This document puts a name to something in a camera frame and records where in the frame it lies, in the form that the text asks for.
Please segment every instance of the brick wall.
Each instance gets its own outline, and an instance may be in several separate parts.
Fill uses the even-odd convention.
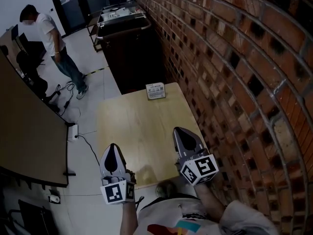
[[[311,0],[137,0],[221,173],[282,234],[313,225]]]

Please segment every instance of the floor outlet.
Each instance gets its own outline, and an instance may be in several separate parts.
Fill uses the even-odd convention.
[[[72,138],[73,140],[77,140],[75,136],[78,135],[78,124],[72,126]]]

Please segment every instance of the white card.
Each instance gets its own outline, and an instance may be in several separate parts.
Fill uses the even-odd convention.
[[[163,83],[146,84],[149,100],[165,97],[165,86]]]

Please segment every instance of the white shirt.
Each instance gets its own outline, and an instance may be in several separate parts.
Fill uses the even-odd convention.
[[[226,235],[240,230],[254,235],[278,235],[264,215],[239,201],[231,202],[220,223],[210,221],[200,200],[175,198],[142,209],[134,235]]]
[[[37,27],[39,37],[42,43],[44,44],[47,53],[51,57],[54,56],[55,55],[54,42],[52,34],[50,33],[51,30],[58,29],[54,20],[49,15],[40,13],[36,19],[35,25]],[[60,43],[59,50],[61,51],[65,47],[65,43],[60,33],[59,33],[59,43]]]

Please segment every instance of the table top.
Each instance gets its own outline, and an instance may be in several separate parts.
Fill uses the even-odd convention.
[[[99,156],[117,144],[126,168],[135,172],[136,188],[179,175],[175,162],[174,127],[197,134],[206,147],[197,122],[177,83],[165,85],[166,98],[148,100],[146,90],[105,100],[98,108]]]

